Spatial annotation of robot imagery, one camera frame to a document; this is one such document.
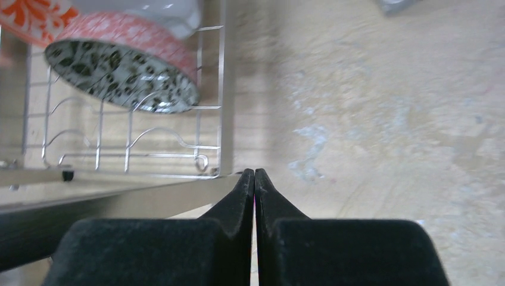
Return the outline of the stainless steel dish rack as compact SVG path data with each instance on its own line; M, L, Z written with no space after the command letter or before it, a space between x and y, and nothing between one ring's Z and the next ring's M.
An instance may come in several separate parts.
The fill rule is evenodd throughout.
M205 1L188 40L198 106L151 114L65 83L40 48L1 29L1 270L46 269L72 223L166 218L213 204L233 174L235 1Z

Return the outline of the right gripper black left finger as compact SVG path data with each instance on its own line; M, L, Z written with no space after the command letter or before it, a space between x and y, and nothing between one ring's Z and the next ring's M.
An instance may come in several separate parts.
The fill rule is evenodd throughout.
M249 285L254 171L197 219L85 219L44 285Z

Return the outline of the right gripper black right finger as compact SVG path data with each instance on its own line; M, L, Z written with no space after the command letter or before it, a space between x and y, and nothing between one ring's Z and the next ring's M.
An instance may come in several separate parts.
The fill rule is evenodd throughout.
M448 285L416 222L312 219L255 171L260 285Z

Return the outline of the black and white patterned bowl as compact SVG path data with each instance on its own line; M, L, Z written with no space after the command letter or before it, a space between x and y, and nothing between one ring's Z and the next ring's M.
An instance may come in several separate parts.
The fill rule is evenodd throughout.
M169 29L138 15L81 15L44 57L78 90L130 110L182 113L201 100L194 54Z

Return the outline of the white bowl with red rim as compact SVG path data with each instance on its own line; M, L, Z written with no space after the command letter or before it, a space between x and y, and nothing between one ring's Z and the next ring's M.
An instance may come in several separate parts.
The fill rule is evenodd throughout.
M174 37L187 39L201 26L204 2L199 0L74 0L82 14L122 11L154 21Z

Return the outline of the orange floral patterned bowl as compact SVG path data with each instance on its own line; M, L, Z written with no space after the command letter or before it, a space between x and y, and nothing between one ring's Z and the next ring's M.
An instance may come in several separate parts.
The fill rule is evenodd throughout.
M1 27L40 48L51 44L79 14L65 0L1 0Z

